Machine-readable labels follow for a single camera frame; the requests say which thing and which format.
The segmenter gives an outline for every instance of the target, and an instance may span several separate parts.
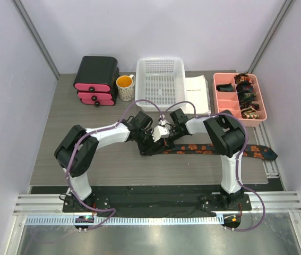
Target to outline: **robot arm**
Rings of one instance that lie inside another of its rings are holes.
[[[116,142],[136,141],[140,154],[151,156],[170,149],[174,145],[174,141],[180,137],[196,133],[208,133],[217,152],[221,154],[222,203],[226,208],[236,204],[244,194],[235,176],[236,156],[245,139],[242,128],[235,120],[226,116],[189,120],[181,109],[170,113],[170,116],[174,121],[170,130],[166,128],[163,121],[160,121],[161,124],[152,130],[150,128],[152,119],[143,112],[139,112],[136,117],[122,120],[120,125],[110,130],[107,129],[116,124],[99,129],[84,129],[79,125],[74,126],[55,151],[55,157],[64,169],[70,161],[75,144],[83,135],[95,130],[104,131],[91,134],[80,145],[70,171],[73,191],[88,206],[93,205],[94,197],[88,182],[87,170],[94,153],[101,147]]]

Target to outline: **pink organizer tray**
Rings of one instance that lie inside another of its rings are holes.
[[[237,97],[236,92],[236,85],[234,76],[237,73],[215,73],[214,74],[214,81],[213,81],[213,96],[214,96],[214,107],[215,112],[220,113],[224,110],[230,110],[230,112],[240,119],[245,126],[258,126],[261,122],[267,119],[266,109],[265,105],[262,100],[262,95],[260,92],[259,83],[257,81],[257,78],[253,74],[248,74],[249,77],[252,78],[253,83],[252,86],[254,87],[253,92],[256,93],[256,100],[253,101],[254,103],[259,105],[259,110],[257,113],[259,114],[260,118],[257,120],[248,120],[241,117],[241,111],[240,111],[240,104]],[[228,84],[231,83],[233,86],[234,92],[221,92],[216,90],[216,86],[220,84]]]

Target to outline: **metal rail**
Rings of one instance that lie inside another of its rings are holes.
[[[258,192],[262,197],[267,213],[301,213],[301,204],[295,191]],[[248,193],[252,204],[251,211],[261,213],[262,205],[256,195]],[[64,215],[63,202],[57,194],[19,195],[13,215]],[[218,211],[218,214],[231,214],[237,211]]]

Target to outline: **white wall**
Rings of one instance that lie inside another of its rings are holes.
[[[11,1],[0,0],[0,254],[26,192],[56,79]]]
[[[283,0],[22,0],[60,73],[84,55],[178,56],[186,70],[249,68]]]
[[[301,200],[301,1],[295,1],[254,73],[284,184]]]

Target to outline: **white plastic basket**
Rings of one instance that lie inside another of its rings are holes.
[[[135,100],[147,99],[161,111],[180,101],[187,100],[185,72],[182,59],[178,57],[141,58],[136,68]],[[145,112],[155,112],[148,102],[137,102]],[[171,108],[175,111],[185,103]]]

